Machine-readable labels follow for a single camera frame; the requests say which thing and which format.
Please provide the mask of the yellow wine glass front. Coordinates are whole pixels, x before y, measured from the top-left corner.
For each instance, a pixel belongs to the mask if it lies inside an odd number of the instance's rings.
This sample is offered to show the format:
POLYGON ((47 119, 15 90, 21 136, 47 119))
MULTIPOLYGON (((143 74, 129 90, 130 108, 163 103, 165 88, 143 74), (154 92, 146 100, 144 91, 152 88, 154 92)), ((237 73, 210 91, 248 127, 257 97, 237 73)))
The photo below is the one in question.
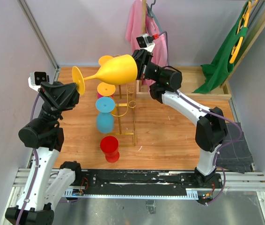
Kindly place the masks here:
POLYGON ((86 90, 85 82, 97 79, 111 85, 131 83, 137 78, 137 65, 131 55, 125 54, 107 61, 91 76, 83 77, 80 69, 72 67, 72 80, 77 85, 77 91, 83 95, 86 90))

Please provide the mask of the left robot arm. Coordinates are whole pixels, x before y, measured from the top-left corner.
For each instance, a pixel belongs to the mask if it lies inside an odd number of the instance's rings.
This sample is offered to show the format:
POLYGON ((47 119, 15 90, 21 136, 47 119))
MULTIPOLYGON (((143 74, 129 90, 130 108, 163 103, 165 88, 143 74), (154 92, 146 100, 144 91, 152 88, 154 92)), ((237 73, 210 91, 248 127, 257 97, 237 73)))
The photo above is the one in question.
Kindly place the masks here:
POLYGON ((35 164, 16 206, 6 210, 5 218, 13 225, 51 225, 65 191, 83 180, 80 164, 67 162, 49 183, 64 142, 59 121, 63 119, 63 111, 72 110, 79 102, 77 84, 41 82, 38 93, 44 101, 40 113, 18 133, 25 147, 33 149, 35 164))

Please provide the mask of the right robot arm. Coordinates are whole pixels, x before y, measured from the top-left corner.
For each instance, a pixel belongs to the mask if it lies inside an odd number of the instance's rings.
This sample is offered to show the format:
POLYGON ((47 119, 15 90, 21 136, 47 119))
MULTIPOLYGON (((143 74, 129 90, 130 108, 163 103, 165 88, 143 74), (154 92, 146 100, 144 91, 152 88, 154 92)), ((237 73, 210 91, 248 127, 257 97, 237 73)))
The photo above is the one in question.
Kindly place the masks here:
POLYGON ((137 80, 154 81, 149 86, 151 98, 175 109, 196 126, 195 142, 200 154, 194 181, 201 188, 208 186, 216 171, 216 154, 228 134, 222 110, 208 108, 183 94, 179 90, 183 79, 181 71, 172 66, 154 64, 153 54, 147 49, 135 50, 132 57, 138 68, 137 80))

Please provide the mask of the pink plastic wine glass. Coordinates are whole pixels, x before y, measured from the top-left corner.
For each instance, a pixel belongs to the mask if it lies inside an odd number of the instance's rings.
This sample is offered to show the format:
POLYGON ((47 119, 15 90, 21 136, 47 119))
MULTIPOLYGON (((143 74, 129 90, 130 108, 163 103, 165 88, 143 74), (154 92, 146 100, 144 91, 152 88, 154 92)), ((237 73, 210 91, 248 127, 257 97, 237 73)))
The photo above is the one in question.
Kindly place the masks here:
POLYGON ((102 98, 102 97, 112 97, 114 95, 115 91, 114 90, 98 90, 97 91, 97 98, 102 98))

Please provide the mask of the red plastic wine glass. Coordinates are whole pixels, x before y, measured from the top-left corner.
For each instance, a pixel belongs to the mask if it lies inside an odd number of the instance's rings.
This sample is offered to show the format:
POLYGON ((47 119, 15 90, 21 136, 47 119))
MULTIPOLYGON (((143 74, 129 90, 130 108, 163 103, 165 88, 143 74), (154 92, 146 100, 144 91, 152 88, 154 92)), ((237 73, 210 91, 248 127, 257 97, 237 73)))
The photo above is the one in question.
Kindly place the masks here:
POLYGON ((109 163, 115 163, 119 160, 120 153, 118 148, 119 142, 114 136, 106 136, 100 142, 100 149, 109 163))

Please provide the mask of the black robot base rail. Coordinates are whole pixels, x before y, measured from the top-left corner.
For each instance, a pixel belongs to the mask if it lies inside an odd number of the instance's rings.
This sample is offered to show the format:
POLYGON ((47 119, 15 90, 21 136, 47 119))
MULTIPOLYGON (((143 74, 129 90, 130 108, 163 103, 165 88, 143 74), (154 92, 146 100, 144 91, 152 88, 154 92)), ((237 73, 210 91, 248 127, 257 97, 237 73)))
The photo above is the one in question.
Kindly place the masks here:
POLYGON ((82 170, 81 177, 63 194, 80 198, 199 199, 223 187, 221 175, 207 180, 193 171, 82 170))

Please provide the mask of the blue plastic wine glass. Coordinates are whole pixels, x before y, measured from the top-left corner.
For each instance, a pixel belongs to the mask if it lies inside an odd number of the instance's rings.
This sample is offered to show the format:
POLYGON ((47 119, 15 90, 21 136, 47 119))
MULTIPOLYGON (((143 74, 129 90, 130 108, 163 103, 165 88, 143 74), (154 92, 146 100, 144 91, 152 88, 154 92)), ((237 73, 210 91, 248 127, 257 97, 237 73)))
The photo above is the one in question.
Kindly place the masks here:
POLYGON ((111 112, 115 108, 115 102, 110 97, 101 97, 96 101, 96 109, 99 114, 96 118, 96 127, 103 134, 110 133, 114 129, 114 118, 111 112))

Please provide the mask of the yellow wine glass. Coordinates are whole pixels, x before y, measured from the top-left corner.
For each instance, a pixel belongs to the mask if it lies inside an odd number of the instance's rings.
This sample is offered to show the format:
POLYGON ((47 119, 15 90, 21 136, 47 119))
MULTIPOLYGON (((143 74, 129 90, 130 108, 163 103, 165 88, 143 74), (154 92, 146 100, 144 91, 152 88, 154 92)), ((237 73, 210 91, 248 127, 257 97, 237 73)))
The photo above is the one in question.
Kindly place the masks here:
POLYGON ((101 83, 98 84, 98 86, 97 86, 97 91, 98 91, 98 90, 103 90, 103 89, 106 89, 106 90, 114 90, 114 91, 116 91, 116 86, 115 86, 115 85, 111 85, 111 84, 107 84, 107 83, 104 83, 104 82, 101 82, 101 83))
POLYGON ((102 57, 100 57, 100 59, 98 60, 98 64, 100 66, 104 65, 107 61, 113 59, 113 56, 110 55, 104 55, 102 57))
POLYGON ((131 55, 125 54, 107 61, 91 76, 83 77, 80 69, 72 67, 72 80, 77 85, 77 91, 83 95, 86 90, 85 82, 97 79, 111 85, 131 83, 137 78, 137 65, 131 55))

